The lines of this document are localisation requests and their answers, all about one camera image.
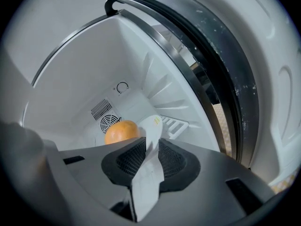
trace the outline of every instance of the round vent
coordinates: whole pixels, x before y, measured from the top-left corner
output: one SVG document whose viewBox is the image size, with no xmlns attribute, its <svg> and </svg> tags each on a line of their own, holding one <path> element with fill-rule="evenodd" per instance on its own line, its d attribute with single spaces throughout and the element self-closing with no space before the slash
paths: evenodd
<svg viewBox="0 0 301 226">
<path fill-rule="evenodd" d="M 109 129 L 109 127 L 115 123 L 117 123 L 118 121 L 120 121 L 121 117 L 118 118 L 115 115 L 105 115 L 101 121 L 100 121 L 100 127 L 103 131 L 103 133 L 105 134 L 107 132 L 107 130 Z"/>
</svg>

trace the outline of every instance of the tiled floor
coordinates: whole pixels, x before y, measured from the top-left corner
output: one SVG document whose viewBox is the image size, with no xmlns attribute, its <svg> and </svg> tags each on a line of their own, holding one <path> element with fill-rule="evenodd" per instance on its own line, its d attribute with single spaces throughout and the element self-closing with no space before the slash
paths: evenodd
<svg viewBox="0 0 301 226">
<path fill-rule="evenodd" d="M 225 114 L 222 110 L 221 104 L 213 105 L 213 108 L 215 110 L 217 119 L 218 119 L 218 121 L 220 123 L 220 126 L 221 126 L 221 129 L 222 129 L 222 135 L 224 137 L 224 141 L 225 141 L 225 145 L 226 145 L 226 153 L 227 153 L 227 155 L 231 156 L 232 155 L 232 153 L 231 153 L 231 141 L 230 141 L 229 130 L 228 130 L 228 125 L 227 125 L 227 122 L 226 122 Z M 284 189 L 290 187 L 293 184 L 293 182 L 294 182 L 294 180 L 297 176 L 298 171 L 299 171 L 299 168 L 296 169 L 290 176 L 288 176 L 283 181 L 279 182 L 276 185 L 273 185 L 271 187 L 273 189 L 273 191 L 275 193 L 279 193 L 279 192 L 283 191 Z"/>
</svg>

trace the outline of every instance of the orange fruit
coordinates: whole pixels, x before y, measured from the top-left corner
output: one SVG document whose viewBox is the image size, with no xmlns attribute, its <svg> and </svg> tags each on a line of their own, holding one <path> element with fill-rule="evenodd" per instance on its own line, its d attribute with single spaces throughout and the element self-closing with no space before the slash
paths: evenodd
<svg viewBox="0 0 301 226">
<path fill-rule="evenodd" d="M 105 144 L 111 144 L 131 138 L 140 137 L 138 126 L 133 121 L 119 121 L 110 126 L 105 133 Z"/>
</svg>

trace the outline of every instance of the air vent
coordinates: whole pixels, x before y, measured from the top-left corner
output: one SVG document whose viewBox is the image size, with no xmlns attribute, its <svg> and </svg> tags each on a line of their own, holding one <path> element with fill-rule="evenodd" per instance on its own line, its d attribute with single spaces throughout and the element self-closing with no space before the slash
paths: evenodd
<svg viewBox="0 0 301 226">
<path fill-rule="evenodd" d="M 121 117 L 117 117 L 115 115 L 105 115 L 100 121 L 100 128 L 105 134 L 109 127 L 117 122 L 119 122 Z"/>
<path fill-rule="evenodd" d="M 110 109 L 112 109 L 112 105 L 107 99 L 103 99 L 91 110 L 91 114 L 93 115 L 95 120 L 98 120 Z"/>
</svg>

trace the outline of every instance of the black gripper pad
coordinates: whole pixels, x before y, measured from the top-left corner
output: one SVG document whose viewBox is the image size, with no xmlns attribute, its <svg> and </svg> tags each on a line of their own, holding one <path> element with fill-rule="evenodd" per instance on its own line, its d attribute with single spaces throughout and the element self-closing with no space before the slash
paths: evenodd
<svg viewBox="0 0 301 226">
<path fill-rule="evenodd" d="M 146 140 L 142 137 L 106 155 L 102 161 L 103 172 L 113 184 L 130 187 L 145 159 L 145 152 Z"/>
<path fill-rule="evenodd" d="M 201 170 L 199 160 L 194 154 L 163 138 L 159 140 L 158 159 L 164 173 L 160 193 L 185 189 L 197 178 Z"/>
</svg>

